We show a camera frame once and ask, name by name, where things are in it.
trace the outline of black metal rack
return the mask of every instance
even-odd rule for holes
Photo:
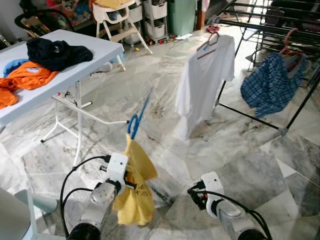
[[[285,4],[303,4],[304,6],[311,6],[315,3],[320,3],[320,0],[280,0],[281,2]],[[256,67],[256,56],[257,51],[261,49],[267,49],[270,51],[279,51],[283,49],[284,47],[284,39],[294,27],[299,26],[299,31],[295,31],[290,35],[289,40],[294,43],[300,43],[307,46],[297,46],[294,45],[295,48],[300,48],[300,50],[307,55],[310,54],[309,59],[311,61],[316,61],[320,58],[320,32],[313,32],[306,30],[304,28],[303,24],[312,24],[315,26],[320,26],[320,22],[316,20],[309,20],[309,19],[302,19],[299,18],[301,14],[303,16],[317,16],[317,19],[320,19],[320,13],[314,12],[310,10],[301,10],[301,9],[295,9],[292,8],[292,5],[290,7],[279,7],[279,6],[273,6],[272,0],[262,0],[260,2],[263,2],[261,5],[257,5],[258,0],[255,0],[254,4],[246,4],[246,3],[239,3],[239,0],[232,0],[225,8],[221,11],[222,13],[229,13],[232,15],[235,15],[236,20],[226,20],[226,19],[219,19],[220,24],[226,24],[231,26],[238,26],[241,29],[242,36],[240,39],[240,42],[237,46],[237,49],[235,51],[235,56],[237,56],[237,53],[240,49],[242,41],[250,41],[255,42],[255,55],[253,60],[253,67]],[[241,11],[236,10],[236,7],[245,7],[245,8],[251,8],[250,11]],[[278,10],[278,11],[289,11],[291,14],[290,16],[280,16],[280,15],[273,15],[272,12],[267,11],[269,10]],[[247,17],[247,22],[241,22],[239,21],[239,15],[242,17]],[[273,20],[277,20],[278,22],[284,22],[281,25],[277,24],[269,24],[268,21],[266,21],[267,18],[273,18]],[[245,39],[245,34],[248,31],[248,29],[256,30],[254,34],[252,34],[248,39]],[[266,39],[266,37],[272,37],[275,40]],[[317,67],[317,69],[313,72],[313,75],[310,79],[308,79],[308,86],[312,85],[307,96],[299,106],[298,110],[292,117],[292,119],[289,121],[289,123],[286,125],[285,128],[281,128],[279,126],[276,126],[274,124],[271,124],[269,122],[266,122],[262,119],[259,119],[255,116],[251,116],[249,114],[246,114],[240,110],[237,110],[235,108],[232,108],[226,104],[223,104],[220,102],[220,98],[222,95],[222,92],[224,90],[224,87],[226,85],[226,81],[223,82],[221,90],[219,92],[218,98],[216,100],[215,105],[220,105],[222,107],[225,107],[229,110],[232,110],[236,113],[239,113],[241,115],[244,115],[248,118],[251,118],[253,120],[256,120],[262,124],[265,124],[271,128],[274,128],[276,130],[279,130],[282,135],[285,135],[291,125],[294,123],[295,119],[313,94],[314,90],[317,88],[318,84],[320,82],[320,66]]]

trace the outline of drying rack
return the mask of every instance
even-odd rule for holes
[[[220,16],[222,13],[229,13],[231,15],[235,15],[235,20],[230,20],[230,19],[219,19],[217,23],[219,24],[226,24],[226,25],[231,25],[231,26],[237,26],[240,27],[240,30],[242,32],[242,36],[240,39],[240,42],[237,46],[237,49],[235,51],[235,56],[237,56],[237,53],[240,49],[241,43],[243,41],[249,41],[249,42],[255,42],[256,47],[255,47],[255,55],[252,59],[253,62],[253,67],[257,67],[256,63],[256,56],[257,56],[257,51],[261,49],[265,50],[270,50],[270,51],[277,51],[281,50],[284,47],[284,39],[287,36],[288,32],[290,32],[293,27],[290,26],[276,26],[276,25],[271,25],[266,23],[266,18],[273,18],[277,19],[279,21],[286,21],[287,23],[291,24],[296,24],[300,25],[301,29],[299,31],[294,32],[293,34],[290,35],[289,41],[293,41],[294,43],[300,43],[308,46],[298,46],[298,48],[301,48],[303,52],[305,52],[307,55],[311,54],[312,56],[310,57],[311,61],[316,61],[317,59],[320,58],[320,33],[318,32],[312,32],[312,31],[307,31],[303,30],[302,26],[303,24],[313,24],[313,25],[319,25],[319,21],[312,21],[312,20],[306,20],[306,19],[300,19],[298,14],[303,14],[305,15],[317,15],[318,19],[320,19],[320,13],[319,12],[312,12],[308,10],[301,10],[301,9],[294,9],[294,8],[288,8],[288,7],[278,7],[278,6],[270,6],[272,0],[260,0],[259,2],[262,4],[257,4],[258,0],[253,0],[253,4],[247,4],[247,3],[240,3],[239,0],[232,0],[219,14]],[[294,3],[303,3],[304,5],[314,5],[315,2],[314,0],[282,0],[282,2],[286,2],[288,4],[294,4]],[[236,10],[236,8],[248,8],[248,11],[242,11],[242,10]],[[278,15],[272,15],[268,14],[267,15],[267,10],[280,10],[280,11],[290,11],[291,13],[296,13],[295,17],[288,17],[288,16],[278,16]],[[239,15],[242,17],[247,17],[246,22],[241,22],[239,21]],[[258,17],[259,19],[255,18],[255,23],[252,21],[252,17]],[[248,30],[256,30],[253,34],[251,34],[248,38],[245,38],[245,34],[248,32]],[[272,37],[273,40],[266,40],[266,37]],[[297,116],[309,100],[309,98],[312,96],[314,90],[317,88],[320,82],[320,66],[314,70],[312,76],[308,80],[308,84],[306,86],[310,87],[310,90],[307,94],[307,96],[304,98],[303,102],[299,106],[298,110],[295,112],[289,123],[286,125],[286,127],[279,127],[276,126],[272,123],[266,122],[262,119],[259,119],[255,116],[246,114],[245,112],[242,112],[240,110],[237,110],[235,108],[232,108],[226,104],[223,104],[220,102],[220,98],[222,95],[222,92],[224,90],[224,87],[226,85],[226,81],[223,82],[221,90],[219,92],[218,98],[216,100],[215,105],[220,105],[222,107],[225,107],[229,110],[232,110],[238,114],[241,114],[243,116],[246,116],[250,119],[253,119],[255,121],[258,121],[262,124],[265,124],[271,128],[274,128],[278,131],[281,132],[281,134],[284,136],[291,125],[294,123],[296,120]]]

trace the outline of yellow cloth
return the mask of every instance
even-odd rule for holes
[[[120,5],[128,3],[132,0],[95,0],[96,4],[100,4],[104,7],[118,9]]]
[[[153,218],[155,203],[153,193],[145,181],[158,175],[145,151],[129,134],[126,141],[124,154],[129,158],[126,180],[137,186],[135,189],[126,187],[124,192],[115,198],[113,209],[117,211],[119,224],[146,225]]]

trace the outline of black cable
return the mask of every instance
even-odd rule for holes
[[[83,162],[81,162],[80,164],[78,164],[77,166],[73,167],[72,170],[66,175],[66,177],[64,178],[63,180],[63,183],[62,183],[62,187],[61,187],[61,191],[60,191],[60,199],[59,199],[59,202],[60,202],[60,214],[61,214],[61,219],[62,219],[62,226],[63,226],[63,231],[64,231],[64,235],[65,235],[65,238],[68,238],[69,237],[69,232],[68,232],[68,229],[67,229],[67,225],[66,225],[66,220],[65,220],[65,209],[64,209],[64,205],[63,205],[63,196],[64,196],[64,190],[65,190],[65,185],[66,185],[66,182],[69,178],[69,176],[75,171],[77,170],[80,166],[82,166],[83,164],[91,161],[91,160],[94,160],[94,159],[102,159],[104,160],[105,162],[110,160],[110,156],[107,155],[107,156],[94,156],[94,157],[91,157]]]
[[[64,198],[64,200],[63,200],[63,204],[62,204],[62,207],[63,207],[63,208],[65,207],[66,202],[67,202],[68,198],[70,197],[70,195],[73,194],[73,193],[76,192],[76,191],[79,191],[79,190],[87,191],[87,192],[92,192],[92,191],[93,191],[93,189],[83,188],[83,187],[79,187],[79,188],[73,189],[72,191],[70,191],[70,192],[65,196],[65,198]]]
[[[271,233],[269,231],[269,228],[268,228],[268,225],[267,225],[266,221],[261,216],[261,214],[258,213],[257,211],[250,210],[249,208],[247,208],[246,206],[242,205],[237,200],[234,200],[234,199],[232,199],[232,198],[230,198],[228,196],[225,196],[225,195],[217,193],[217,192],[213,192],[213,191],[194,191],[194,192],[197,193],[197,194],[212,194],[212,195],[216,195],[216,196],[224,198],[224,199],[226,199],[226,200],[238,205],[239,207],[243,208],[246,213],[250,214],[259,223],[259,225],[263,229],[267,239],[268,240],[272,240],[272,236],[271,236]]]

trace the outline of white plastic chair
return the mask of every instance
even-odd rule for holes
[[[103,24],[106,34],[108,35],[110,41],[112,42],[119,42],[121,39],[124,39],[125,37],[131,35],[131,34],[137,34],[139,39],[141,40],[143,46],[145,47],[145,49],[147,49],[149,51],[150,54],[153,54],[152,51],[148,48],[147,44],[145,43],[143,37],[141,36],[140,32],[138,31],[138,29],[136,28],[136,26],[134,25],[134,23],[131,21],[130,17],[129,17],[129,6],[134,4],[136,1],[132,0],[129,2],[126,2],[124,4],[122,4],[118,9],[113,9],[113,8],[109,8],[109,7],[103,7],[100,6],[98,4],[92,3],[92,11],[93,11],[93,16],[94,19],[96,20],[96,37],[99,38],[100,37],[100,24]],[[119,11],[121,9],[124,9],[124,14],[117,15],[117,19],[116,20],[111,20],[108,16],[108,13],[111,12],[116,12]],[[128,29],[116,34],[116,35],[111,35],[109,27],[108,27],[108,23],[110,24],[117,24],[120,23],[124,20],[127,20],[129,22],[129,24],[131,25],[131,27],[129,27]],[[120,56],[118,55],[117,60],[120,64],[120,69],[122,71],[125,71],[126,68],[123,65]]]
[[[57,207],[55,199],[21,190],[15,195],[0,187],[0,239],[1,240],[66,240],[38,232],[34,206],[52,213]]]

